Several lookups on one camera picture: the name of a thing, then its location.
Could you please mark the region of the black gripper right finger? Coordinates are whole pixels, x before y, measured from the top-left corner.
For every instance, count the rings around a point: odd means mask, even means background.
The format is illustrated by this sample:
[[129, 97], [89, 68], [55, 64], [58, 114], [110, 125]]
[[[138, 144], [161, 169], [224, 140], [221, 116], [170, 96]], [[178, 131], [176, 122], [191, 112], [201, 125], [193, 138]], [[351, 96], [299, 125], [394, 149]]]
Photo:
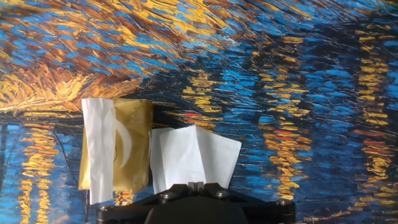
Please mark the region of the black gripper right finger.
[[217, 183], [196, 182], [195, 192], [200, 197], [207, 197], [214, 202], [232, 206], [228, 213], [237, 215], [238, 208], [248, 223], [295, 223], [295, 202], [285, 198], [266, 202], [258, 198], [227, 189]]

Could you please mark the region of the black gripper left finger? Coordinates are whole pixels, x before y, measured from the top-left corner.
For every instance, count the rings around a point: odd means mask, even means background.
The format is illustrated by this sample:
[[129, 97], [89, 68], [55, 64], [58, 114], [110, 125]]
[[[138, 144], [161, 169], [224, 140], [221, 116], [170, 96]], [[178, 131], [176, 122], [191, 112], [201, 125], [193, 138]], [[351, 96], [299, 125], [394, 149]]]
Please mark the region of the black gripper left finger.
[[174, 184], [168, 190], [125, 206], [102, 205], [96, 211], [96, 224], [145, 223], [156, 208], [195, 195], [195, 183]]

